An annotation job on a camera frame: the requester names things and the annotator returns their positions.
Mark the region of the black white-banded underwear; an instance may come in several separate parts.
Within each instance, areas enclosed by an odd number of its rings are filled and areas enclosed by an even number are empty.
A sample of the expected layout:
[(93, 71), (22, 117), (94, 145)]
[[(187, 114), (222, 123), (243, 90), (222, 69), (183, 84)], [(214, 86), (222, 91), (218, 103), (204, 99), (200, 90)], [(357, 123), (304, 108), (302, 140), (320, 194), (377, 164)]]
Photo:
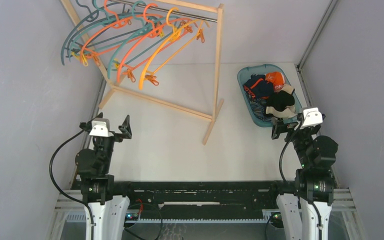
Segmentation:
[(272, 94), (266, 100), (265, 114), (281, 119), (295, 117), (297, 113), (293, 94), (284, 90)]

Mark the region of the navy striped underwear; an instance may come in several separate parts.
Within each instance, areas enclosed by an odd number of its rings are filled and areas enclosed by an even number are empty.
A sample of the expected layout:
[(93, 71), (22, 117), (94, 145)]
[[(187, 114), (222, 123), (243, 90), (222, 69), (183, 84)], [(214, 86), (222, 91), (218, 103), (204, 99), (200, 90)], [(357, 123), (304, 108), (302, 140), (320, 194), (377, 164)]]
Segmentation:
[(267, 101), (265, 99), (251, 99), (249, 105), (253, 115), (257, 119), (263, 122), (271, 122), (272, 117), (266, 114)]

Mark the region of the navy orange-trimmed underwear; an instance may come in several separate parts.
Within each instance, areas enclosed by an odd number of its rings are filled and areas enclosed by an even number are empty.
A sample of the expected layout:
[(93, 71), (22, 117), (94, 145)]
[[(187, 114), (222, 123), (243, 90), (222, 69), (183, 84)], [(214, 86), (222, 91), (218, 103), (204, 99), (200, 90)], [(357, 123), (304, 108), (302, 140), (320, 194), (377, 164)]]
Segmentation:
[(251, 99), (268, 99), (274, 94), (273, 84), (265, 74), (252, 74), (242, 87)]

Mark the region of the teal hanger with clips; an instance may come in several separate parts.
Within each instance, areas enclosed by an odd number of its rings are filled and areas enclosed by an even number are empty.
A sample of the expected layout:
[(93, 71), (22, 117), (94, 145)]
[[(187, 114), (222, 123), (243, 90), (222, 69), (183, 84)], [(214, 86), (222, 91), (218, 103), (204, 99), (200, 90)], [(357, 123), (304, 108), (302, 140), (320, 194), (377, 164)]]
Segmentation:
[(118, 52), (127, 44), (134, 42), (138, 44), (140, 41), (146, 38), (154, 38), (160, 36), (163, 33), (163, 30), (159, 30), (158, 27), (162, 27), (165, 22), (165, 18), (159, 14), (148, 14), (147, 10), (149, 8), (157, 8), (158, 5), (155, 3), (146, 4), (142, 0), (137, 0), (131, 4), (131, 11), (124, 11), (120, 14), (113, 11), (109, 8), (108, 2), (105, 0), (103, 2), (103, 8), (108, 15), (112, 15), (115, 18), (115, 21), (109, 23), (107, 29), (116, 29), (120, 30), (123, 27), (130, 25), (132, 21), (141, 22), (141, 27), (133, 31), (124, 32), (121, 36), (128, 36), (122, 40), (116, 41), (108, 45), (108, 48), (104, 51), (111, 52), (112, 56), (109, 59), (107, 66), (106, 76), (108, 79), (112, 77), (112, 71), (117, 71), (116, 82), (120, 82), (120, 76), (122, 75), (122, 69), (127, 68), (128, 71), (131, 71), (132, 68), (127, 66), (124, 60), (116, 61), (116, 56)]

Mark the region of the yellow hanger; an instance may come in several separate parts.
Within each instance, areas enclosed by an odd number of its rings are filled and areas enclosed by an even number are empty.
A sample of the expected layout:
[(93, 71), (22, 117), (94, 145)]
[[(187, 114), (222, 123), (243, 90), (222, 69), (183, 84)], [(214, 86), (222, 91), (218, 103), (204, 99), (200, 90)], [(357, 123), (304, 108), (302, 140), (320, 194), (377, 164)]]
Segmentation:
[[(159, 30), (163, 30), (164, 27), (171, 28), (171, 33), (163, 37), (161, 44), (155, 49), (150, 57), (145, 62), (143, 70), (140, 74), (138, 89), (142, 90), (144, 88), (145, 82), (150, 82), (155, 86), (159, 85), (157, 80), (156, 73), (166, 65), (172, 58), (174, 58), (179, 52), (181, 52), (185, 47), (187, 47), (193, 40), (200, 40), (202, 43), (205, 42), (204, 29), (209, 27), (210, 24), (207, 20), (203, 19), (194, 19), (194, 20), (180, 20), (178, 18), (171, 19), (173, 13), (178, 11), (178, 7), (172, 7), (167, 12), (165, 17), (165, 22), (162, 27), (158, 27)], [(186, 43), (184, 43), (179, 49), (177, 49), (171, 56), (169, 56), (163, 63), (161, 63), (156, 69), (149, 70), (151, 63), (157, 57), (157, 55), (173, 45), (174, 43), (181, 40), (184, 36), (192, 36)]]

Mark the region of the beige underwear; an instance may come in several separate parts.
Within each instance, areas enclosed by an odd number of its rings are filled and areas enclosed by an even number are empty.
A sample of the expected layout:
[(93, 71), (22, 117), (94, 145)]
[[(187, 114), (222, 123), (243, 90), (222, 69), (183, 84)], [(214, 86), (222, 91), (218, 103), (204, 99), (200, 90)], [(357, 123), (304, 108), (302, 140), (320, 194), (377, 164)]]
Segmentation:
[(289, 95), (293, 95), (295, 92), (295, 88), (289, 84), (284, 84), (283, 87), (280, 89), (280, 92), (285, 92)]

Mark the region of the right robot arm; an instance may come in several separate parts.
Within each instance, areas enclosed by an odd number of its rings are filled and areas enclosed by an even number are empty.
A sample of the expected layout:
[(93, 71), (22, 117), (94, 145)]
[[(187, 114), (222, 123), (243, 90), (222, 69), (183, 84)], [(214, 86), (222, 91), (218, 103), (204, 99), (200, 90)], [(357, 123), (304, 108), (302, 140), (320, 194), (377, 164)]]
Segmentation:
[[(316, 135), (321, 125), (302, 127), (301, 122), (272, 120), (272, 139), (285, 133), (285, 145), (279, 156), (281, 182), (274, 185), (269, 203), (279, 208), (285, 237), (288, 240), (326, 240), (336, 186), (332, 165), (338, 144), (330, 137)], [(294, 181), (283, 173), (283, 157), (289, 144), (298, 157), (300, 168)]]

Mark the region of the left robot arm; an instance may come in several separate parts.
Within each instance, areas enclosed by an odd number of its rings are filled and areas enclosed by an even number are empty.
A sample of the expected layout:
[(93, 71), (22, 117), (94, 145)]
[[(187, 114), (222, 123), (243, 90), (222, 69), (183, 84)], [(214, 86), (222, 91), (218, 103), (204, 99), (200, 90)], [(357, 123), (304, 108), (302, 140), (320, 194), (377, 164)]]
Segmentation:
[[(119, 132), (110, 130), (110, 121), (104, 118), (103, 113), (81, 122), (79, 128), (78, 133), (64, 141), (52, 154), (48, 167), (50, 180), (61, 195), (83, 206), (87, 240), (120, 240), (127, 209), (135, 205), (137, 196), (128, 189), (115, 195), (115, 177), (109, 170), (115, 143), (132, 138), (130, 116), (127, 115), (118, 126)], [(53, 163), (62, 147), (83, 133), (91, 137), (93, 148), (83, 148), (75, 155), (74, 163), (81, 180), (81, 199), (77, 199), (57, 184)]]

